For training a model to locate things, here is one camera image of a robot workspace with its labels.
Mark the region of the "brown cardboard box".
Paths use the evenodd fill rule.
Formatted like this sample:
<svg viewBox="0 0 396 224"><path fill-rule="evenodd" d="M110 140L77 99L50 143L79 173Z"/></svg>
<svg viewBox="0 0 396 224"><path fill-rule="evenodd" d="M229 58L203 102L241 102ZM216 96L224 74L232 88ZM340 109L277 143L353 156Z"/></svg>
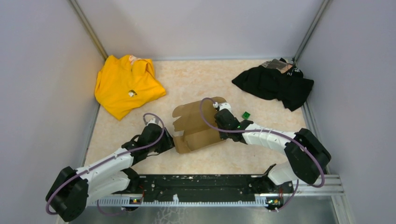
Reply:
<svg viewBox="0 0 396 224"><path fill-rule="evenodd" d="M217 127L214 119L217 111L213 107L213 102L205 100L203 106L200 105L199 100L179 105L172 112L172 117L176 119L173 122L173 141L179 154L191 153L224 142L219 132L209 127L201 116L202 112L206 121Z"/></svg>

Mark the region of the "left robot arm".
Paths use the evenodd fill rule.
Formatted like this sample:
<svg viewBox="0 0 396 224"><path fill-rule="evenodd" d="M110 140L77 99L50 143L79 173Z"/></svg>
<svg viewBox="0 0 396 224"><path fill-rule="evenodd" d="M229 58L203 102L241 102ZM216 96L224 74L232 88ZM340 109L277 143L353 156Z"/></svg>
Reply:
<svg viewBox="0 0 396 224"><path fill-rule="evenodd" d="M140 176L131 167L150 153L158 155L174 146L166 128L149 123L141 134L135 135L109 156L85 167L63 168L45 197L46 210L52 208L53 214L70 222L89 204L105 196L125 192L141 194Z"/></svg>

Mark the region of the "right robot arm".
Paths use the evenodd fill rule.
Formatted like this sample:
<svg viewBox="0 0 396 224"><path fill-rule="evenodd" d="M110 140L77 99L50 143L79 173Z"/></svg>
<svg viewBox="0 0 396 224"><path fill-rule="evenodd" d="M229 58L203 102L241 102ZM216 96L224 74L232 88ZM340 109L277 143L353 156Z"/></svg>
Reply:
<svg viewBox="0 0 396 224"><path fill-rule="evenodd" d="M286 162L265 172L263 187L266 191L276 192L281 184L294 180L302 180L316 188L324 185L316 181L324 178L331 155L310 130L282 132L264 128L250 120L238 121L228 109L218 111L214 118L222 139L266 147L287 157Z"/></svg>

